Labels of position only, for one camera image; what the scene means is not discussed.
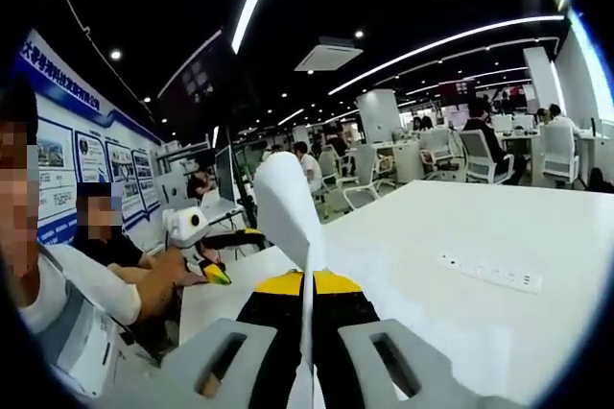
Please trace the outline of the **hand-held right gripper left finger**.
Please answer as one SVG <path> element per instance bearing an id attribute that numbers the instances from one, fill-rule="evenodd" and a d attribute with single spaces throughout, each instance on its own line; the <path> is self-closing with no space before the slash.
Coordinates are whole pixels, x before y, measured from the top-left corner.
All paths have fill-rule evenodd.
<path id="1" fill-rule="evenodd" d="M 220 318 L 164 360 L 217 408 L 285 408 L 301 361 L 303 273 L 259 283 L 234 320 Z"/>

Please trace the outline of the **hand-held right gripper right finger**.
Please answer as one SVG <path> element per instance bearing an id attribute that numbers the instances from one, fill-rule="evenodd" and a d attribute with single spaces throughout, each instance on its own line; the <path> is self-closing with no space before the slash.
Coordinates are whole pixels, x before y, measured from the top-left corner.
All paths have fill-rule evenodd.
<path id="1" fill-rule="evenodd" d="M 449 360 L 399 321 L 382 320 L 363 289 L 314 272 L 313 358 L 327 408 L 454 408 Z"/>

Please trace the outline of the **person's left hand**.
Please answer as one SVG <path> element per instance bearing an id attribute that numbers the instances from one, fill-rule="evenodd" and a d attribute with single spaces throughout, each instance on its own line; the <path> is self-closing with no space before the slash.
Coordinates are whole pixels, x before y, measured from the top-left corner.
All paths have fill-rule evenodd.
<path id="1" fill-rule="evenodd" d="M 175 247 L 158 253 L 154 260 L 153 273 L 168 284 L 190 287 L 207 283 L 203 275 L 195 274 L 187 268 L 183 253 Z"/>

